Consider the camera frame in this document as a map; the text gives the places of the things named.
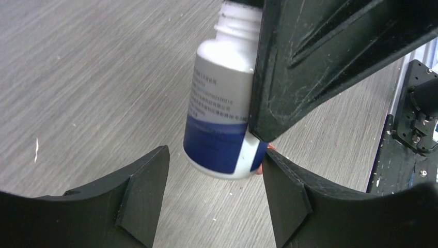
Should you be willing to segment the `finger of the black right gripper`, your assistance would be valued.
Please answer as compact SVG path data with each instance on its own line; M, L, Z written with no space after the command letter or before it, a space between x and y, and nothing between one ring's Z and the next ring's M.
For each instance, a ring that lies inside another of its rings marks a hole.
M437 36L437 1L265 1L249 131L263 142Z

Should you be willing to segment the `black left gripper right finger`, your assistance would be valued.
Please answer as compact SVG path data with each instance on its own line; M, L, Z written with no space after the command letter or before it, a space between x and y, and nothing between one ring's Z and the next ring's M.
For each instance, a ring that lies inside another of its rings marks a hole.
M437 185L356 191L270 149L263 178L277 247L437 247Z

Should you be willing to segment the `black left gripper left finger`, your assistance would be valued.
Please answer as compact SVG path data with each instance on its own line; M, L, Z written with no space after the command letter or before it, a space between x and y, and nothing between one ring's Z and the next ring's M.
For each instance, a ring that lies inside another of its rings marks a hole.
M169 160L159 146L61 196L1 192L1 247L152 247Z

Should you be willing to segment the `white capped pill bottle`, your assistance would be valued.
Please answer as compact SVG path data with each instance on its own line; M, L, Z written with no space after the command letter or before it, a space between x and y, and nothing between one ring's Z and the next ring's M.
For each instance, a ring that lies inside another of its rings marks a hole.
M215 37L197 48L183 149L201 172L251 176L268 144L248 132L263 3L223 1Z

